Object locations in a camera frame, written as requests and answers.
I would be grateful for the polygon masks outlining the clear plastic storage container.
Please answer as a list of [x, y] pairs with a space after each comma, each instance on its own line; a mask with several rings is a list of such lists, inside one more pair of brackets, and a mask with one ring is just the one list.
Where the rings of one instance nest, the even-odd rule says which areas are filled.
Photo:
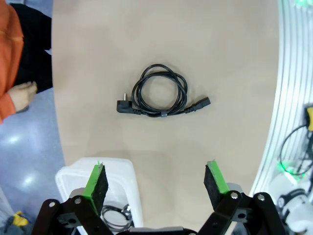
[[70, 166], [62, 167], [55, 175], [55, 182], [62, 201], [72, 191], [84, 188], [95, 165], [103, 164], [109, 184], [104, 205], [118, 208], [130, 206], [135, 227], [143, 227], [143, 214], [134, 166], [130, 160], [121, 158], [86, 157]]

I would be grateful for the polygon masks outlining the yellow garment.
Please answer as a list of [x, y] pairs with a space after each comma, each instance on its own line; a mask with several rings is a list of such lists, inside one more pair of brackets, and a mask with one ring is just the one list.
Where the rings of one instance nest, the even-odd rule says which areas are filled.
[[29, 220], [23, 216], [21, 211], [18, 211], [13, 215], [13, 225], [17, 227], [23, 227], [28, 224]]

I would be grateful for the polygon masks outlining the person in orange hoodie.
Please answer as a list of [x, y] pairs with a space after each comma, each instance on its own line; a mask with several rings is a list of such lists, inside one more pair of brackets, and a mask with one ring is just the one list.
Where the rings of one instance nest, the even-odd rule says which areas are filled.
[[38, 92], [52, 88], [51, 21], [34, 8], [0, 0], [0, 97], [26, 82], [36, 82]]

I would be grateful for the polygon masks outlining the person's right forearm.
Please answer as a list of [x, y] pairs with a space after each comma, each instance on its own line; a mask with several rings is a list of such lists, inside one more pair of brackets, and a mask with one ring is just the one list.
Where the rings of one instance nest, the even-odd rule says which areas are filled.
[[15, 106], [11, 99], [9, 93], [5, 93], [0, 97], [0, 124], [3, 124], [3, 121], [16, 113]]

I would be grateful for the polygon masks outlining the white ribbed panel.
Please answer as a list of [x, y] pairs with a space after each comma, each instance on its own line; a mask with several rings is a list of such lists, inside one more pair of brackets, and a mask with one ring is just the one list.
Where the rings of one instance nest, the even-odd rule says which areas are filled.
[[313, 104], [313, 0], [278, 0], [279, 63], [269, 134], [250, 193], [281, 179], [296, 185], [307, 179], [312, 162], [305, 155], [310, 134], [306, 105]]

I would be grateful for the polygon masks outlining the yellow tag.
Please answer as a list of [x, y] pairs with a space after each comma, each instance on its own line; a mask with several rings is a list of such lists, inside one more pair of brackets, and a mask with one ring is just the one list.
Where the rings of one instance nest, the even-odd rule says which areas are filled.
[[308, 131], [313, 132], [313, 105], [305, 108], [304, 116]]

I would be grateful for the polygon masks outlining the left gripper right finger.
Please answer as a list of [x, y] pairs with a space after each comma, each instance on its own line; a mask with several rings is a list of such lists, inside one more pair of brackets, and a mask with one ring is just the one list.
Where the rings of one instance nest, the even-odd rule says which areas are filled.
[[214, 212], [199, 235], [224, 235], [232, 222], [242, 224], [247, 235], [286, 235], [271, 196], [260, 192], [249, 197], [230, 190], [216, 161], [207, 162], [204, 185]]

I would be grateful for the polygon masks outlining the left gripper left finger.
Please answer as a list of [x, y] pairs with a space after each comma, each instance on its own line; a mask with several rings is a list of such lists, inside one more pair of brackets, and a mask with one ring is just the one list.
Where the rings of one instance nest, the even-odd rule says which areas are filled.
[[109, 184], [105, 166], [96, 164], [81, 194], [60, 203], [43, 202], [33, 227], [33, 235], [73, 235], [82, 226], [87, 235], [112, 235], [100, 217]]

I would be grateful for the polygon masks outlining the person's right hand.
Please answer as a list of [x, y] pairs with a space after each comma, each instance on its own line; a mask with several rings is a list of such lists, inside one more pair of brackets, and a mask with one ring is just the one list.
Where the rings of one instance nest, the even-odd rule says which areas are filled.
[[24, 111], [34, 100], [37, 92], [36, 82], [27, 82], [16, 85], [8, 91], [16, 113]]

